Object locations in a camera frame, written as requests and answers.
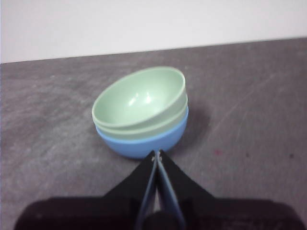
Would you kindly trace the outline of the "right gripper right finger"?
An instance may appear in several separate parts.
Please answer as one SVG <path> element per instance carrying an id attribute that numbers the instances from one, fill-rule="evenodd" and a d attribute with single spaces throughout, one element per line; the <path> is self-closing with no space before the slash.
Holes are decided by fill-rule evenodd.
<path id="1" fill-rule="evenodd" d="M 175 218 L 180 230 L 199 230 L 197 205 L 210 203 L 214 196 L 188 177 L 163 150 L 157 153 L 157 170 L 162 210 Z"/>

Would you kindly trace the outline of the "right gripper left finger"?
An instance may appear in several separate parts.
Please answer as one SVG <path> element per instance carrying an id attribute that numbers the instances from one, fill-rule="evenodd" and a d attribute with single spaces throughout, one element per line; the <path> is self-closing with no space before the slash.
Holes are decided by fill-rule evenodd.
<path id="1" fill-rule="evenodd" d="M 154 208 L 156 174 L 156 153 L 151 151 L 129 176 L 103 196 L 115 212 L 113 230 L 142 228 Z"/>

